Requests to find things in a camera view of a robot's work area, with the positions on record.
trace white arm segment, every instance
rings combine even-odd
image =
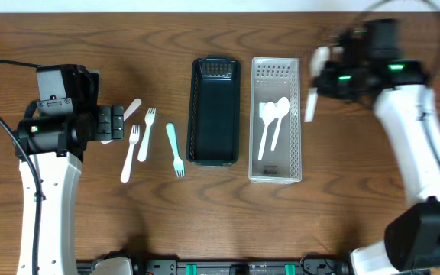
[[[434,92],[422,85],[386,89],[378,96],[374,111],[396,155],[407,206],[424,202],[430,196],[440,201],[440,167],[436,159],[440,161],[440,123],[435,110]],[[399,272],[388,260],[383,241],[353,251],[351,262],[356,275]]]
[[[30,155],[30,158],[43,180],[41,185],[45,198],[40,221],[39,274],[77,275],[74,206],[82,163],[70,153],[67,157],[45,153]],[[31,274],[35,183],[26,162],[20,163],[20,173],[23,180],[23,228],[18,275],[26,275]]]

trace wooden table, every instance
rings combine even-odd
[[[406,57],[431,64],[437,27],[430,14],[403,19]],[[143,100],[132,123],[157,107],[149,158],[120,183],[128,142],[90,142],[76,199],[76,256],[95,259],[129,248],[152,258],[300,258],[347,256],[383,237],[406,210],[400,173],[380,123],[359,105],[320,99],[315,121],[302,124],[303,181],[248,179],[251,61],[302,59],[302,105],[308,61],[354,14],[0,15],[0,58],[78,63],[100,70],[99,104]],[[177,179],[165,124],[176,125],[186,151],[191,64],[208,54],[241,61],[241,152],[232,167],[186,164]],[[435,80],[440,114],[440,74]],[[0,65],[0,114],[15,128],[38,98],[33,69]],[[0,128],[0,274],[14,274],[21,237],[22,188],[15,150]]]

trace spoon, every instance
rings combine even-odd
[[[278,136],[280,135],[281,120],[283,116],[288,115],[290,111],[290,101],[286,97],[282,97],[276,104],[276,117],[278,118],[278,124],[274,131],[273,143],[271,143],[271,151],[274,151],[276,142],[278,142]]]
[[[267,126],[269,126],[269,124],[273,122],[276,117],[276,106],[273,102],[266,103],[261,117],[264,121],[264,132],[263,137],[260,140],[259,157],[257,158],[258,160],[263,159],[264,146],[266,145]]]

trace fork handle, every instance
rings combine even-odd
[[[123,164],[123,170],[121,171],[121,176],[120,176],[120,180],[123,183],[128,182],[130,179],[131,160],[132,160],[132,157],[134,156],[134,148],[135,148],[135,145],[132,145],[132,144],[130,144],[130,146],[128,147],[127,157],[125,158],[125,164]]]
[[[145,128],[144,137],[142,138],[141,148],[138,150],[137,159],[140,162],[147,158],[147,151],[149,150],[150,125]]]
[[[177,151],[176,129],[174,128],[174,124],[168,123],[166,125],[166,132],[169,142],[171,143],[171,147],[173,148],[174,158],[177,158],[180,156],[180,154]]]

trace fork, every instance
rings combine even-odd
[[[155,118],[156,118],[156,109],[149,108],[147,110],[147,114],[145,115],[146,128],[145,128],[144,138],[142,138],[141,148],[139,149],[137,156],[137,159],[140,162],[145,161],[145,159],[147,158],[147,151],[149,149],[150,128],[152,127]]]
[[[174,154],[174,170],[176,171],[177,177],[184,177],[184,162],[181,160],[180,155],[177,152],[177,140],[176,140],[176,130],[174,129],[174,124],[168,123],[166,125],[167,137],[171,143]]]
[[[127,157],[125,158],[125,164],[123,164],[123,170],[121,171],[120,180],[126,183],[130,179],[131,174],[131,161],[134,156],[134,148],[140,138],[141,127],[139,125],[133,125],[130,132],[130,146],[128,146]]]

